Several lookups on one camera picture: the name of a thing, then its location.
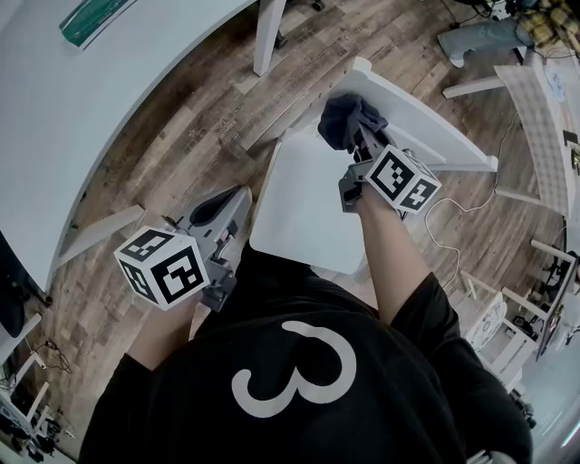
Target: white chair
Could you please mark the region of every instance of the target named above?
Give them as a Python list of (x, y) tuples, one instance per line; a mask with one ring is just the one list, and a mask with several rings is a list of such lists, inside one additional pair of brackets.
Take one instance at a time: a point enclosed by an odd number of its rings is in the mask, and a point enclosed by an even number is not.
[[(39, 314), (35, 314), (24, 324), (21, 333), (19, 333), (17, 337), (11, 337), (8, 332), (0, 326), (0, 364), (4, 364), (6, 362), (10, 354), (15, 350), (16, 346), (38, 325), (38, 323), (40, 323), (41, 319), (42, 317)], [(32, 419), (38, 410), (41, 400), (48, 390), (49, 383), (45, 382), (43, 384), (40, 391), (36, 395), (30, 410), (26, 414), (22, 413), (12, 403), (12, 394), (14, 393), (16, 386), (24, 378), (34, 363), (37, 363), (43, 369), (46, 368), (46, 365), (38, 353), (32, 353), (13, 378), (3, 379), (5, 382), (5, 387), (0, 390), (0, 407), (2, 407), (2, 413), (10, 420), (18, 422), (24, 431), (29, 434), (35, 434), (37, 432), (50, 411), (49, 407), (45, 406), (41, 412), (41, 419), (37, 422), (36, 427), (32, 426)]]
[(559, 259), (570, 263), (567, 272), (561, 280), (562, 284), (560, 285), (557, 295), (547, 312), (543, 311), (541, 308), (538, 308), (535, 304), (528, 301), (524, 296), (520, 296), (517, 293), (512, 292), (509, 288), (503, 287), (501, 289), (501, 293), (504, 296), (516, 302), (518, 305), (520, 305), (520, 307), (527, 309), (530, 313), (544, 321), (539, 338), (539, 349), (537, 350), (536, 354), (536, 359), (539, 359), (539, 357), (546, 349), (547, 344), (550, 342), (550, 336), (554, 330), (553, 321), (558, 317), (558, 310), (562, 304), (562, 301), (564, 300), (564, 296), (566, 292), (573, 290), (575, 275), (578, 269), (578, 260), (574, 256), (570, 256), (561, 250), (538, 242), (537, 240), (531, 240), (530, 245), (534, 248), (537, 248), (538, 250), (548, 253), (549, 255), (558, 257)]
[[(479, 313), (477, 321), (467, 330), (465, 338), (473, 346), (483, 365), (498, 377), (507, 392), (511, 392), (522, 378), (524, 363), (537, 350), (537, 343), (506, 319), (507, 305), (501, 292), (465, 271), (461, 271), (460, 275), (467, 297), (473, 301), (477, 302), (480, 298), (477, 288), (493, 294)], [(493, 352), (494, 359), (486, 357), (484, 351)]]
[(497, 170), (495, 157), (373, 73), (363, 58), (345, 65), (325, 88), (276, 144), (250, 237), (258, 251), (346, 274), (356, 271), (362, 260), (359, 218), (342, 212), (338, 191), (353, 156), (332, 150), (312, 131), (328, 98), (361, 95), (389, 122), (385, 132), (390, 140), (401, 150), (411, 149), (433, 170)]

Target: plaid shirt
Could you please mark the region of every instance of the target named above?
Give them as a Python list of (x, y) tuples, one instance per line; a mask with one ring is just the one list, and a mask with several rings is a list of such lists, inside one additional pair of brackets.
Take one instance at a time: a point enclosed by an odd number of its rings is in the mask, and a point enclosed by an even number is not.
[(580, 53), (580, 22), (565, 0), (539, 0), (534, 8), (518, 13), (517, 22), (530, 34), (538, 48), (554, 44), (559, 39)]

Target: wooden floor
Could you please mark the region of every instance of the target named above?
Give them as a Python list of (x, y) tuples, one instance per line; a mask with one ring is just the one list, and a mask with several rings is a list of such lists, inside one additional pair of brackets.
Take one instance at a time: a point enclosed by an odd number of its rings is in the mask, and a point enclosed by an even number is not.
[[(515, 111), (506, 90), (446, 101), (441, 89), (469, 78), (493, 74), (493, 63), (514, 63), (512, 53), (477, 53), (463, 70), (453, 69), (437, 45), (436, 34), (452, 21), (439, 0), (326, 0), (317, 13), (306, 0), (287, 7), (283, 32), (287, 46), (277, 52), (264, 77), (252, 73), (256, 7), (222, 26), (190, 53), (138, 109), (98, 168), (75, 224), (83, 227), (128, 205), (148, 210), (144, 220), (174, 215), (193, 198), (234, 183), (248, 184), (255, 198), (273, 142), (315, 96), (356, 55), (373, 70), (423, 100), (457, 126), (487, 154), (499, 141)], [(473, 15), (453, 4), (459, 20)], [(441, 173), (440, 197), (465, 208), (483, 203), (494, 174)], [(504, 143), (499, 184), (537, 190), (527, 142), (519, 121)], [(422, 217), (408, 227), (442, 283), (454, 271), (456, 254), (435, 247)], [(541, 207), (494, 197), (468, 214), (449, 202), (430, 216), (434, 235), (461, 249), (461, 267), (490, 285), (516, 290), (530, 286), (544, 257), (531, 237), (551, 243), (562, 218)], [(61, 408), (77, 440), (63, 438), (75, 457), (95, 402), (150, 307), (134, 298), (112, 251), (136, 227), (128, 227), (61, 268), (54, 279), (50, 310), (29, 337), (32, 345), (56, 341), (71, 362), (72, 375), (51, 369), (38, 375), (51, 383), (50, 404)], [(355, 275), (328, 275), (373, 302), (368, 267)], [(449, 290), (459, 285), (454, 282)], [(34, 302), (28, 308), (37, 309)]]

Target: forearm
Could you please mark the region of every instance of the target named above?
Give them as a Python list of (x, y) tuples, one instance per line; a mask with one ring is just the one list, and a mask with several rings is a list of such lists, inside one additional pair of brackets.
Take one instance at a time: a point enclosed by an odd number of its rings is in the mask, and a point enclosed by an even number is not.
[(399, 214), (371, 186), (358, 202), (364, 246), (381, 320), (390, 324), (430, 273)]
[(198, 296), (168, 310), (153, 308), (127, 354), (150, 370), (189, 340), (191, 320)]

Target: hand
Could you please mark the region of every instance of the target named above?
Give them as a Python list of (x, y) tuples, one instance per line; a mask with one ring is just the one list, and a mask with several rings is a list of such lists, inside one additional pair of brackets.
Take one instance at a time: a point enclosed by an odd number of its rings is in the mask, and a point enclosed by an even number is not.
[(359, 198), (356, 209), (359, 214), (378, 213), (396, 213), (394, 208), (381, 197), (381, 194), (369, 183), (362, 184), (362, 197)]

